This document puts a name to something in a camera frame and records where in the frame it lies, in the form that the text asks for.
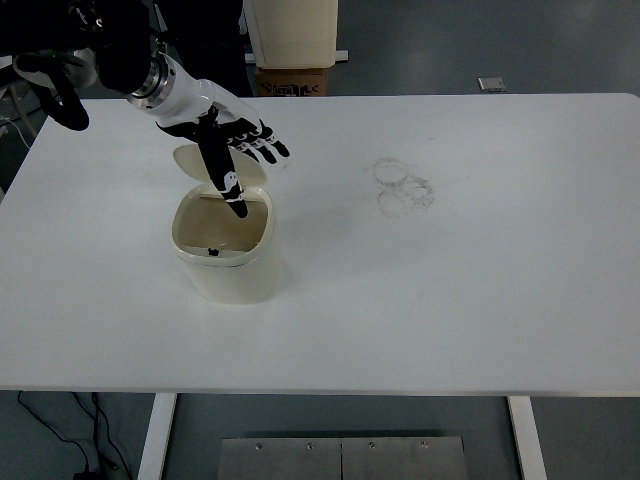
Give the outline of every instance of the white trash bin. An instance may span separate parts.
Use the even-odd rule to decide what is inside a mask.
[[[238,218],[213,186],[197,145],[173,153],[190,177],[206,182],[182,200],[173,220],[175,251],[209,300],[248,304],[273,295],[280,270],[276,212],[261,188],[266,175],[251,157],[231,150],[248,215]]]

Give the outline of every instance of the table leg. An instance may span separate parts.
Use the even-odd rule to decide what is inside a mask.
[[[547,480],[530,397],[507,397],[523,480]]]
[[[13,102],[13,107],[16,109],[16,111],[18,112],[18,115],[20,115],[20,118],[22,119],[25,126],[27,127],[27,130],[29,130],[29,133],[35,140],[35,138],[38,136],[38,131],[34,128],[33,124],[29,120],[29,116],[27,115],[27,112],[25,112],[24,108],[22,108],[22,103],[20,103],[20,98],[18,97],[18,91],[16,90],[15,85],[11,85],[9,87],[9,94],[11,95],[11,101]]]
[[[144,442],[138,480],[161,480],[177,393],[156,393]]]

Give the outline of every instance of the open lid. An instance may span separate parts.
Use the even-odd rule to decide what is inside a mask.
[[[236,167],[236,175],[243,187],[262,187],[267,183],[267,175],[260,163],[233,148],[229,151]],[[195,143],[176,148],[173,151],[173,158],[180,169],[191,178],[201,182],[211,182],[200,149]]]

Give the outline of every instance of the metal plate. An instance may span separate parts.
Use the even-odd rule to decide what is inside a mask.
[[[460,437],[345,438],[344,480],[466,480]]]
[[[506,92],[502,77],[478,77],[478,85],[483,92]]]
[[[460,437],[222,441],[219,480],[467,480]]]
[[[222,441],[218,480],[340,480],[339,438]]]

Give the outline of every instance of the ring stain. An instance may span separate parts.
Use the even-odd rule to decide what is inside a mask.
[[[373,176],[382,189],[378,206],[387,217],[406,217],[426,210],[434,201],[429,182],[415,175],[411,167],[400,160],[379,159],[373,165]]]

